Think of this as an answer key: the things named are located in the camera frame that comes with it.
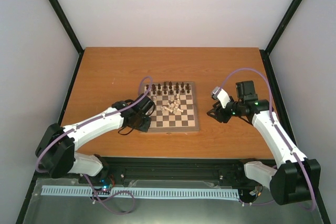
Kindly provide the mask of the wooden folding chess board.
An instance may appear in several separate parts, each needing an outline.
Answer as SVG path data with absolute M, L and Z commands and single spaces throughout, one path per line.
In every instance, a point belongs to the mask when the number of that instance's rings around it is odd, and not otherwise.
M 163 81 L 140 84 L 139 93 L 147 89 L 147 96 L 155 108 L 149 114 L 149 133 L 187 133 L 199 131 L 196 86 L 191 81 Z

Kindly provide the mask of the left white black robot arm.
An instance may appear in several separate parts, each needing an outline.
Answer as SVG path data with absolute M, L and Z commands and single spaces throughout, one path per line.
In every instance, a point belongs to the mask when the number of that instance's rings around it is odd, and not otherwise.
M 146 95 L 136 100 L 118 101 L 103 112 L 79 123 L 60 126 L 50 125 L 41 139 L 35 154 L 37 170 L 51 178 L 62 178 L 67 174 L 90 176 L 97 183 L 104 183 L 109 177 L 109 165 L 98 154 L 85 155 L 77 150 L 89 141 L 110 131 L 147 132 L 155 103 Z

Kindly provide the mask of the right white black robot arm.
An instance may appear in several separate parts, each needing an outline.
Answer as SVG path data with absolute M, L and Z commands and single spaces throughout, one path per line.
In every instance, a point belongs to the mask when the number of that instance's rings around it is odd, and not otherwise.
M 268 100 L 260 100 L 252 81 L 236 83 L 237 100 L 223 88 L 216 87 L 212 98 L 216 101 L 207 115 L 219 123 L 232 117 L 244 119 L 262 136 L 269 147 L 276 168 L 261 161 L 243 161 L 245 177 L 267 188 L 279 205 L 314 200 L 321 167 L 316 159 L 308 159 L 283 129 Z

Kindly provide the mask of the dark chess pieces row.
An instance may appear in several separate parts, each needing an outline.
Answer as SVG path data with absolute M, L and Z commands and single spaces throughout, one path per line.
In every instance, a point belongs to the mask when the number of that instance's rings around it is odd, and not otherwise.
M 191 82 L 155 82 L 152 85 L 144 84 L 143 90 L 151 89 L 148 95 L 185 95 L 192 93 Z

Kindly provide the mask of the pile of white chess pieces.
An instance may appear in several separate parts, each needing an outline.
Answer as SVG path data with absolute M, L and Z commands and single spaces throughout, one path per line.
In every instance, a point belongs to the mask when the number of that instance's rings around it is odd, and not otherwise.
M 182 114 L 184 110 L 182 109 L 181 104 L 182 102 L 179 94 L 171 95 L 167 99 L 162 100 L 161 110 L 168 111 L 169 113 L 172 114 L 176 114 L 177 112 Z

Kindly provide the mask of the left controller circuit board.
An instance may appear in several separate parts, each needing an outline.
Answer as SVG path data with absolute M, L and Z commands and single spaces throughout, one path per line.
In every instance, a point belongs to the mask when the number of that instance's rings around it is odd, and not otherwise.
M 94 177 L 92 184 L 98 195 L 109 196 L 115 186 L 114 176 L 108 175 L 106 178 Z

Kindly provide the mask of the black aluminium frame rail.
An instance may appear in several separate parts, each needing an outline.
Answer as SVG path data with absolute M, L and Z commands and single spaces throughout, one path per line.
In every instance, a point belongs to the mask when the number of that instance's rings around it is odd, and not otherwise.
M 266 168 L 272 168 L 275 161 L 270 159 L 183 159 L 183 158 L 121 158 L 103 157 L 103 170 L 90 177 L 94 185 L 112 184 L 128 186 L 135 180 L 200 181 L 215 185 L 247 188 L 262 184 L 259 176 L 248 178 L 244 165 L 261 161 Z M 320 165 L 315 159 L 305 159 L 303 166 L 313 187 L 318 186 Z M 287 161 L 275 168 L 276 182 L 280 185 L 306 185 L 299 164 Z

